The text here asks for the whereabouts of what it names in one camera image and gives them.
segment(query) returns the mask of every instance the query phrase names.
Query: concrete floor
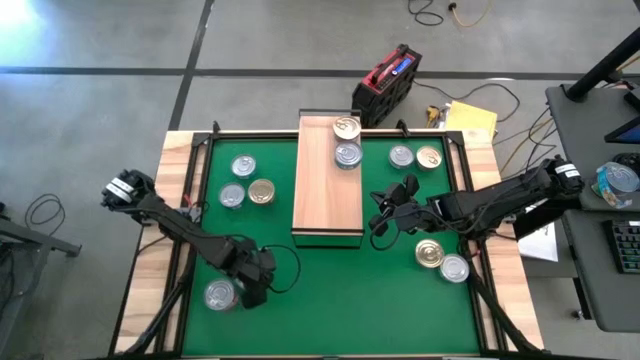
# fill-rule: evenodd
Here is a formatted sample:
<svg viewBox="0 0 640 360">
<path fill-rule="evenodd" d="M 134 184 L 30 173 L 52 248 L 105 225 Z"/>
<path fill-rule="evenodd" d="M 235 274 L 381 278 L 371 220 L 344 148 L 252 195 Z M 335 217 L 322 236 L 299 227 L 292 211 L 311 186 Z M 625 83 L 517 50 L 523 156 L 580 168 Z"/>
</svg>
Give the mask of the concrete floor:
<svg viewBox="0 0 640 360">
<path fill-rule="evenodd" d="M 458 3 L 465 18 L 482 10 L 482 2 Z M 46 73 L 58 71 L 54 67 L 184 69 L 204 5 L 205 0 L 0 2 L 0 67 L 47 68 L 38 75 L 0 73 L 0 200 L 20 219 L 37 196 L 57 193 L 67 211 L 58 235 L 83 244 L 77 259 L 51 256 L 28 321 L 15 336 L 16 354 L 106 354 L 140 229 L 102 209 L 100 190 L 122 168 L 155 173 L 183 80 Z M 404 1 L 217 0 L 194 60 L 199 69 L 365 70 L 408 43 L 424 55 L 421 71 L 455 72 L 460 78 L 420 81 L 456 95 L 485 83 L 465 80 L 459 72 L 541 74 L 538 81 L 503 82 L 522 105 L 498 126 L 500 140 L 531 126 L 545 109 L 545 88 L 559 82 L 544 79 L 588 70 L 639 19 L 631 0 L 496 0 L 485 21 L 461 29 L 446 5 L 433 4 L 445 21 L 426 28 L 413 22 Z M 640 64 L 630 69 L 639 70 Z M 213 120 L 226 129 L 294 128 L 299 108 L 348 107 L 357 82 L 195 77 L 179 129 L 208 129 Z M 446 101 L 414 87 L 382 126 L 399 118 L 422 126 L 425 107 Z M 499 116 L 514 105 L 500 89 L 482 90 L 467 102 Z M 500 165 L 520 139 L 498 145 Z M 555 135 L 549 142 L 559 145 Z M 504 174 L 516 171 L 530 150 L 525 146 Z M 551 351 L 620 359 L 640 353 L 638 335 L 607 334 L 592 322 L 569 319 L 565 310 L 577 307 L 570 282 L 531 279 L 531 291 Z M 610 346 L 601 346 L 603 341 Z"/>
</svg>

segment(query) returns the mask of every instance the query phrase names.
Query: gray desk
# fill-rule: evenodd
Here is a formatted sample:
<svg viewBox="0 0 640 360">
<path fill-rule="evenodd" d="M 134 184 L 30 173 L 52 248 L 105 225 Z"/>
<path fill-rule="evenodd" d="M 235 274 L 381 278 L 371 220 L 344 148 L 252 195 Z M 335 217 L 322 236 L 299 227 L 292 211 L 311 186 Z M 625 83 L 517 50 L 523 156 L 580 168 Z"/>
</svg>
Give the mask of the gray desk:
<svg viewBox="0 0 640 360">
<path fill-rule="evenodd" d="M 620 274 L 607 244 L 605 220 L 638 220 L 640 213 L 569 210 L 562 217 L 591 315 L 604 331 L 640 332 L 640 275 Z"/>
<path fill-rule="evenodd" d="M 640 152 L 640 146 L 608 144 L 604 135 L 638 116 L 624 101 L 625 90 L 593 89 L 586 100 L 568 100 L 559 87 L 546 91 L 567 159 L 589 182 L 596 169 L 623 152 Z M 605 331 L 640 332 L 640 275 L 618 273 L 602 222 L 640 219 L 640 192 L 630 196 L 633 205 L 617 211 L 587 186 L 580 194 L 582 210 L 562 217 L 567 241 L 573 249 L 583 310 L 588 310 Z"/>
<path fill-rule="evenodd" d="M 623 89 L 593 89 L 586 101 L 575 103 L 559 87 L 546 91 L 551 115 L 567 155 L 585 180 L 591 180 L 596 169 L 623 152 L 640 152 L 640 145 L 608 144 L 604 136 L 638 117 L 638 112 L 627 104 Z M 640 192 L 632 194 L 633 204 L 624 211 L 640 211 Z M 585 187 L 580 195 L 585 210 L 615 211 L 603 199 Z"/>
</svg>

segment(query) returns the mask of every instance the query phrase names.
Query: tin can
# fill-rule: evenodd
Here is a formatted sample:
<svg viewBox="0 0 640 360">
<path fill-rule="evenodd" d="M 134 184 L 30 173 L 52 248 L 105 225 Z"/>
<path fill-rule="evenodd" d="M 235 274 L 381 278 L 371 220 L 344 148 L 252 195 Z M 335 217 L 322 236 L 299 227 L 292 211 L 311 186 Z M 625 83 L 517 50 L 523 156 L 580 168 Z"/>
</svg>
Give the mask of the tin can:
<svg viewBox="0 0 640 360">
<path fill-rule="evenodd" d="M 580 175 L 575 167 L 574 170 L 564 173 L 567 176 Z M 633 201 L 628 198 L 628 195 L 637 191 L 638 187 L 640 187 L 638 174 L 633 169 L 615 162 L 600 166 L 596 169 L 596 176 L 591 180 L 591 190 L 616 209 L 631 205 Z"/>
<path fill-rule="evenodd" d="M 460 255 L 449 254 L 440 265 L 440 275 L 452 283 L 461 283 L 469 277 L 469 263 Z"/>
<path fill-rule="evenodd" d="M 442 162 L 440 152 L 431 146 L 423 146 L 418 149 L 416 158 L 418 159 L 418 167 L 422 171 L 435 169 Z"/>
<path fill-rule="evenodd" d="M 231 161 L 231 172 L 240 179 L 248 179 L 256 172 L 256 159 L 251 155 L 238 155 Z"/>
<path fill-rule="evenodd" d="M 360 121 L 351 116 L 344 116 L 333 122 L 333 132 L 341 141 L 355 140 L 362 129 Z"/>
<path fill-rule="evenodd" d="M 238 303 L 238 294 L 228 280 L 215 280 L 204 290 L 204 303 L 211 310 L 228 311 Z"/>
<path fill-rule="evenodd" d="M 389 151 L 389 162 L 396 169 L 406 169 L 414 160 L 413 151 L 404 145 L 396 145 Z"/>
<path fill-rule="evenodd" d="M 416 245 L 416 261 L 426 268 L 436 268 L 442 264 L 444 250 L 439 242 L 431 239 L 421 240 Z"/>
<path fill-rule="evenodd" d="M 276 188 L 267 179 L 258 179 L 249 186 L 249 199 L 258 205 L 268 205 L 273 202 Z"/>
<path fill-rule="evenodd" d="M 336 164 L 343 170 L 351 170 L 358 167 L 362 161 L 362 148 L 352 142 L 344 142 L 336 146 Z"/>
<path fill-rule="evenodd" d="M 228 183 L 220 189 L 220 204 L 229 209 L 239 209 L 244 200 L 244 188 L 238 183 Z"/>
</svg>

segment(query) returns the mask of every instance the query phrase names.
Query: white paper sheet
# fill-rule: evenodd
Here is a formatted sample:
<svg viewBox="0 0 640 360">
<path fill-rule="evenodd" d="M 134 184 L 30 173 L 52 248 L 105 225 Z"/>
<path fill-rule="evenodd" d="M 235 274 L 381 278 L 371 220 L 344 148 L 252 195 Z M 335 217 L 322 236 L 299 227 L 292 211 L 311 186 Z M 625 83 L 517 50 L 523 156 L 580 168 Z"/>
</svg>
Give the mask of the white paper sheet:
<svg viewBox="0 0 640 360">
<path fill-rule="evenodd" d="M 520 239 L 518 248 L 522 256 L 558 262 L 558 246 L 556 245 L 554 223 L 550 223 Z"/>
</svg>

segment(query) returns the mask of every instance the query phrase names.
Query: green tabletop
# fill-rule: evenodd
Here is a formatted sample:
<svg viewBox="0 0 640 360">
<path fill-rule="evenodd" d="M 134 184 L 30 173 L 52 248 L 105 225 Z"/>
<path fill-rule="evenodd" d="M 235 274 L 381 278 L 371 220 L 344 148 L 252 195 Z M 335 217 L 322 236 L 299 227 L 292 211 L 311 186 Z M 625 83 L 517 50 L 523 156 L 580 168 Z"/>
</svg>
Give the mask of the green tabletop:
<svg viewBox="0 0 640 360">
<path fill-rule="evenodd" d="M 442 151 L 442 139 L 363 138 L 362 191 L 364 221 L 377 213 L 369 197 L 408 173 L 420 180 L 417 199 L 450 191 L 447 166 L 430 172 L 393 168 L 388 154 L 403 143 L 414 151 L 431 145 Z M 257 174 L 238 180 L 230 170 L 233 157 L 251 154 Z M 240 233 L 259 246 L 283 244 L 293 247 L 291 225 L 297 140 L 217 140 L 213 148 L 203 229 L 215 234 Z M 239 182 L 245 189 L 252 180 L 266 178 L 276 188 L 275 202 L 258 206 L 245 199 L 242 208 L 229 210 L 218 201 L 220 188 Z M 391 225 L 383 243 L 395 234 Z M 365 232 L 362 247 L 353 249 L 295 249 L 302 262 L 300 280 L 285 294 L 269 292 L 267 303 L 246 310 L 210 310 L 203 301 L 204 289 L 218 272 L 198 258 L 189 304 L 183 353 L 185 356 L 232 355 L 362 355 L 362 354 L 461 354 L 477 353 L 479 345 L 469 290 L 451 284 L 437 270 L 419 266 L 416 243 L 437 239 L 446 253 L 454 253 L 457 235 L 402 234 L 386 252 L 375 251 Z M 296 269 L 293 256 L 274 248 L 277 270 L 275 288 L 290 284 Z"/>
</svg>

